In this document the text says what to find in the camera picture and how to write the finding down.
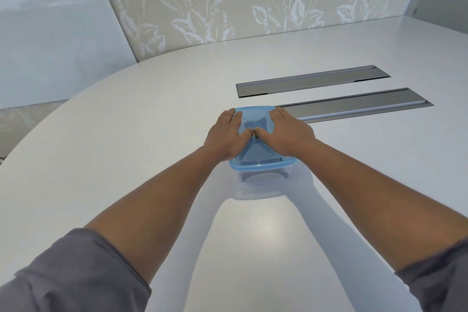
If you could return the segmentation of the person's right hand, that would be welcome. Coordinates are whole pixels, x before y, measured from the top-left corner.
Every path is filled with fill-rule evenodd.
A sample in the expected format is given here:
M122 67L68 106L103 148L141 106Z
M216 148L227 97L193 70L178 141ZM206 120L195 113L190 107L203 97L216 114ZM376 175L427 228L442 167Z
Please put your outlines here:
M270 118L274 124L272 140L263 142L275 152L297 159L303 159L313 152L319 141L310 126L281 107L271 110Z

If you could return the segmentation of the person's left hand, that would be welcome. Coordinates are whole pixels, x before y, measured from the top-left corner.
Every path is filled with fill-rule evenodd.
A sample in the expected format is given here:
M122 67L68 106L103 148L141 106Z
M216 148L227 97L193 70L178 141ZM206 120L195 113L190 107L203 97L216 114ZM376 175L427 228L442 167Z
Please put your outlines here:
M203 152L215 163L237 157L249 141L241 141L239 128L242 125L243 113L235 108L222 112L215 124L208 131L202 146Z

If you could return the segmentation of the blue plastic container lid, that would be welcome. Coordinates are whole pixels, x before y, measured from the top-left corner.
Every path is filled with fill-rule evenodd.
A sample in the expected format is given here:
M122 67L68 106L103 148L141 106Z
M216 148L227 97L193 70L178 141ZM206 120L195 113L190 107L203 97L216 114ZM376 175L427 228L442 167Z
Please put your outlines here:
M239 134L246 129L261 128L272 133L274 123L270 113L274 106L238 107L236 112L242 112L242 122ZM283 156L275 152L263 140L253 135L238 156L229 161L230 167L237 172L258 172L280 169L295 164L293 156Z

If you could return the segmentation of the person's right forearm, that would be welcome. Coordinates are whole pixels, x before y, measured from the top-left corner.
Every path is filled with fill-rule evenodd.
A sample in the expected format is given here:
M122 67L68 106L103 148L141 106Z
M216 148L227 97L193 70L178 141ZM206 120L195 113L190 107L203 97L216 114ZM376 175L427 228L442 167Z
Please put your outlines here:
M468 237L468 218L434 199L317 139L303 151L302 161L395 271Z

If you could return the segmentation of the person's left forearm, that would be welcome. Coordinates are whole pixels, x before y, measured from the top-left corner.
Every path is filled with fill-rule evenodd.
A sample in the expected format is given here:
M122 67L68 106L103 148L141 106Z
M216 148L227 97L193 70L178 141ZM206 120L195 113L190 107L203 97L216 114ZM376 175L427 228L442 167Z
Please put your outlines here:
M203 145L113 203L85 228L105 238L151 283L198 192L221 161L219 148Z

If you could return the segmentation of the clear plastic food container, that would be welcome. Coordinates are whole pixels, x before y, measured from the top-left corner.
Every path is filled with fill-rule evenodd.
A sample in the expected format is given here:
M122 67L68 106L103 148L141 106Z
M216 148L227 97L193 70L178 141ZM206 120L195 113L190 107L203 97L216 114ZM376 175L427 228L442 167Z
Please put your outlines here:
M286 181L294 165L266 170L236 172L238 181L243 185L267 185Z

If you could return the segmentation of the grey left shirt sleeve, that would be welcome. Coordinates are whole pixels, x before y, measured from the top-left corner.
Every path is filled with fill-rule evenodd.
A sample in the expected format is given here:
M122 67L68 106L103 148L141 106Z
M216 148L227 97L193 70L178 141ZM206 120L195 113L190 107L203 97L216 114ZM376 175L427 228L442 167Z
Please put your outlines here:
M113 244L77 228L0 286L0 312L145 312L151 294Z

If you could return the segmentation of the grey shirt sleeve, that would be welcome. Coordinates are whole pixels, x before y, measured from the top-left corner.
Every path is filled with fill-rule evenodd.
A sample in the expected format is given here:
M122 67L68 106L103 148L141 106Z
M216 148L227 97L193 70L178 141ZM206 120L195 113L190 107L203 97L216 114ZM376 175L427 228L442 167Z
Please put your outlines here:
M113 244L77 228L0 286L0 312L145 312L151 294Z
M395 274L423 312L468 312L468 237Z

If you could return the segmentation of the grey right shirt sleeve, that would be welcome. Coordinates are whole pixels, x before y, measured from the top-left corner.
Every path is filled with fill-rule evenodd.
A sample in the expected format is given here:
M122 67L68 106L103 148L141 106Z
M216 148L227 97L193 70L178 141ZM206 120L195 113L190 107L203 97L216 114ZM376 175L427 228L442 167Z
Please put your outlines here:
M423 312L468 312L468 237L395 274Z

